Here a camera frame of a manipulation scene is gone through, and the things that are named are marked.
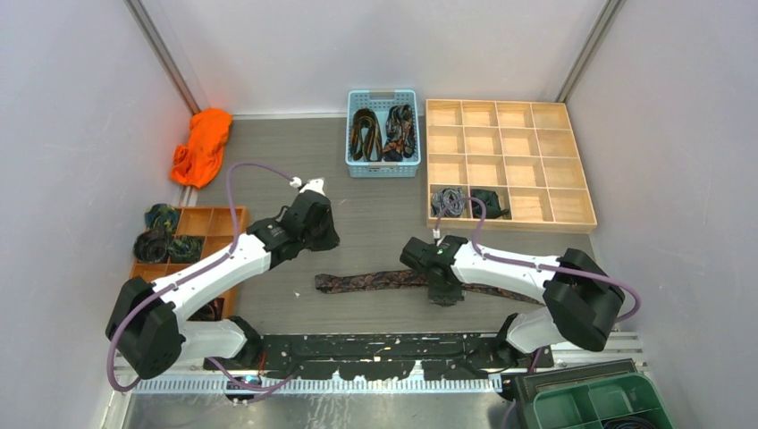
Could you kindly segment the brown paisley patterned tie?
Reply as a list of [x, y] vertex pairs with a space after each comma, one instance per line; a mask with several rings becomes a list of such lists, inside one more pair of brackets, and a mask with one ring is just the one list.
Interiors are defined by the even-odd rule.
[[541, 306], [544, 305], [542, 290], [539, 290], [537, 295], [532, 295], [531, 293], [526, 294], [525, 292], [505, 290], [481, 283], [462, 283], [459, 287], [455, 286], [451, 291], [441, 291], [435, 290], [430, 286], [423, 274], [416, 273], [410, 269], [364, 273], [351, 276], [320, 273], [314, 277], [314, 284], [316, 290], [324, 294], [423, 288], [427, 290], [429, 301], [432, 304], [441, 307], [451, 307], [458, 302], [463, 301], [467, 292], [512, 299]]

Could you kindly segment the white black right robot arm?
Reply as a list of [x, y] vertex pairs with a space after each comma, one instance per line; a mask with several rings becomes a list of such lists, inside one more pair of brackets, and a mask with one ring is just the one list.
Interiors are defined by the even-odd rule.
[[479, 245], [459, 236], [427, 243], [410, 239], [400, 261], [428, 283], [433, 302], [454, 304], [466, 285], [489, 286], [540, 303], [529, 313], [509, 315], [494, 343], [497, 358], [520, 366], [542, 347], [569, 342], [604, 350], [626, 295], [585, 252], [529, 256]]

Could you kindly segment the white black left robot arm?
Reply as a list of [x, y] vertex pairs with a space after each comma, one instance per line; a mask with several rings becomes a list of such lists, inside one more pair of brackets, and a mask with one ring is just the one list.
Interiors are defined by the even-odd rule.
[[325, 251], [340, 243], [324, 179], [299, 190], [282, 218], [252, 223], [235, 243], [194, 265], [152, 282], [135, 276], [123, 284], [105, 329], [109, 350], [141, 380], [195, 358], [248, 369], [260, 358], [262, 339], [239, 316], [197, 322], [192, 316], [241, 282], [266, 273], [301, 251]]

